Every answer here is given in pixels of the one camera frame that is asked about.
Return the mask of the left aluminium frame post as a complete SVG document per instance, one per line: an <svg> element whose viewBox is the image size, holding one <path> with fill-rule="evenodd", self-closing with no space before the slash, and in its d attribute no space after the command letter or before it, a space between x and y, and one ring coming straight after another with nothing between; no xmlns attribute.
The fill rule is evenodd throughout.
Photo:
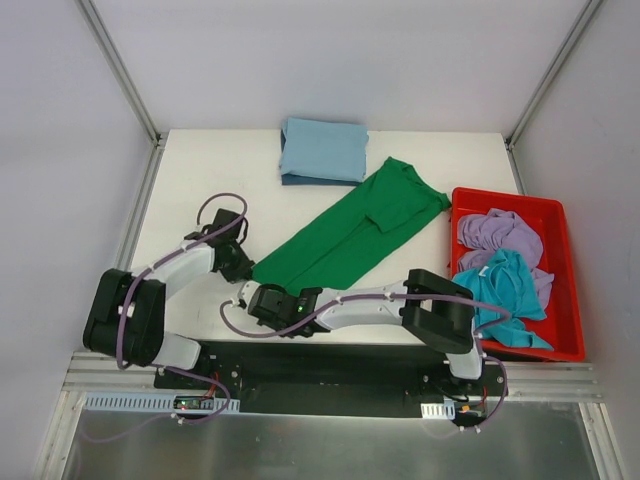
<svg viewBox="0 0 640 480"><path fill-rule="evenodd" d="M91 0L75 0L74 4L93 35L121 93L142 127L146 137L154 147L159 146L163 141L163 133L158 129L152 119L97 5Z"/></svg>

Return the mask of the light blue folded t-shirt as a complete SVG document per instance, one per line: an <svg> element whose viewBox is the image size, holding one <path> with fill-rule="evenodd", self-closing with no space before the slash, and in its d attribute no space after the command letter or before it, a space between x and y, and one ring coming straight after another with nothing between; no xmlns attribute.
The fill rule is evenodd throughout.
<svg viewBox="0 0 640 480"><path fill-rule="evenodd" d="M281 183L357 186L368 140L364 125L289 117L281 126Z"/></svg>

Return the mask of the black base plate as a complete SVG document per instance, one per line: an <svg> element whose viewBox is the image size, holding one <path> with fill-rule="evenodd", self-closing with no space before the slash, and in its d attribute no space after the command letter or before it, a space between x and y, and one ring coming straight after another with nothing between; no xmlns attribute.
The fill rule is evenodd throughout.
<svg viewBox="0 0 640 480"><path fill-rule="evenodd" d="M475 381L456 380L444 355L420 345L207 341L199 379L157 374L154 387L196 393L222 383L243 413L417 418L425 403L499 397L506 376L494 362Z"/></svg>

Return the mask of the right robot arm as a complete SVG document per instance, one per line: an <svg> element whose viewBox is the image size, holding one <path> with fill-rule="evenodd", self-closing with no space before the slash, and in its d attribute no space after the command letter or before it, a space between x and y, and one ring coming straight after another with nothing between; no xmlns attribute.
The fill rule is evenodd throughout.
<svg viewBox="0 0 640 480"><path fill-rule="evenodd" d="M427 270L412 269L405 280L378 288L313 287L297 295L275 284L248 281L238 299L260 326L279 336L309 338L355 326L401 327L446 357L457 392L473 394L486 381L474 339L472 292Z"/></svg>

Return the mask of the aluminium frame post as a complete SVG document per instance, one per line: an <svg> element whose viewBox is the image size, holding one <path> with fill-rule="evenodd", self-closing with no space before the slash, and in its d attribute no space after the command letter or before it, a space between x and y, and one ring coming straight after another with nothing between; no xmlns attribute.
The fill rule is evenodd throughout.
<svg viewBox="0 0 640 480"><path fill-rule="evenodd" d="M163 133L158 129L152 119L97 5L91 0L75 0L74 4L93 35L121 93L142 127L146 137L154 147L159 146L163 141Z"/></svg>
<svg viewBox="0 0 640 480"><path fill-rule="evenodd" d="M526 103L524 110L518 117L511 133L505 138L506 148L509 152L515 148L517 142L524 134L525 129L540 107L545 96L562 73L574 50L577 48L579 42L586 34L604 4L604 0L588 0L584 2L530 99Z"/></svg>

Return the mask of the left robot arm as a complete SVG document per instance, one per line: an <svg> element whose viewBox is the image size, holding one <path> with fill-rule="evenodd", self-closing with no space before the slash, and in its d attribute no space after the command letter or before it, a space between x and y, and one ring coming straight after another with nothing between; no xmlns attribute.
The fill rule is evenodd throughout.
<svg viewBox="0 0 640 480"><path fill-rule="evenodd" d="M210 273L231 284L248 280L254 265L242 250L248 228L246 218L220 209L211 223L153 264L104 272L84 328L84 347L124 365L177 368L188 388L204 387L211 377L210 354L198 341L165 329L166 302Z"/></svg>

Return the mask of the green t-shirt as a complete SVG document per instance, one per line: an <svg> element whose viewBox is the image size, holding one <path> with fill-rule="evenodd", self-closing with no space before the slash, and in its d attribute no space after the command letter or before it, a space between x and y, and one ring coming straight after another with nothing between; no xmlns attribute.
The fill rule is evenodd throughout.
<svg viewBox="0 0 640 480"><path fill-rule="evenodd" d="M389 157L258 262L252 279L294 295L311 287L349 288L450 207L413 165Z"/></svg>

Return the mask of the right aluminium frame post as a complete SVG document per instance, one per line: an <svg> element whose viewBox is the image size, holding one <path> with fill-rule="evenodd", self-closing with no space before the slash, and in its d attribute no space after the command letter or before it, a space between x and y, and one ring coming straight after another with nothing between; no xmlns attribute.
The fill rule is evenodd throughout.
<svg viewBox="0 0 640 480"><path fill-rule="evenodd" d="M577 48L579 42L586 34L604 4L604 0L588 0L584 2L530 99L526 103L524 110L518 117L511 133L505 138L506 148L509 152L515 148L517 142L524 134L525 129L540 107L545 96L562 73L574 50Z"/></svg>

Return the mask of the teal crumpled t-shirt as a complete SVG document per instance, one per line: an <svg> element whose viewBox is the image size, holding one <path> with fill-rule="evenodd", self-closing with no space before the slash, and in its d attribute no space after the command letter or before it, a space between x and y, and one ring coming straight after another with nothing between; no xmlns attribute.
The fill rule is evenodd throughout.
<svg viewBox="0 0 640 480"><path fill-rule="evenodd" d="M509 312L509 320L482 330L484 338L510 348L554 350L523 322L523 319L542 321L547 315L529 266L519 252L499 249L485 265L457 273L453 282L470 290L474 300Z"/></svg>

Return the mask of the lavender crumpled t-shirt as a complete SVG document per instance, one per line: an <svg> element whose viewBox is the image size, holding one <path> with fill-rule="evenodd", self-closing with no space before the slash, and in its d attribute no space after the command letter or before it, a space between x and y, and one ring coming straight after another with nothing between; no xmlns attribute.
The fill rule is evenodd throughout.
<svg viewBox="0 0 640 480"><path fill-rule="evenodd" d="M516 212L491 208L487 214L464 215L456 239L468 249L457 261L459 272L484 267L498 249L518 252L530 269L541 307L548 307L555 275L539 268L542 240Z"/></svg>

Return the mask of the red plastic bin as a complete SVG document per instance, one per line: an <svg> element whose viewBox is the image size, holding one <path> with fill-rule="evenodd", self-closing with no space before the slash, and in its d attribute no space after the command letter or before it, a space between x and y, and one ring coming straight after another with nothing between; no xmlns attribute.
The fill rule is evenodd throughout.
<svg viewBox="0 0 640 480"><path fill-rule="evenodd" d="M469 214L486 214L492 208L517 213L540 236L543 252L539 267L555 276L550 301L541 321L525 319L526 329L549 343L550 350L510 348L494 340L482 346L492 353L551 362L582 362L586 358L568 226L562 204L556 200L457 187L452 193L451 273L469 249L457 240L459 220Z"/></svg>

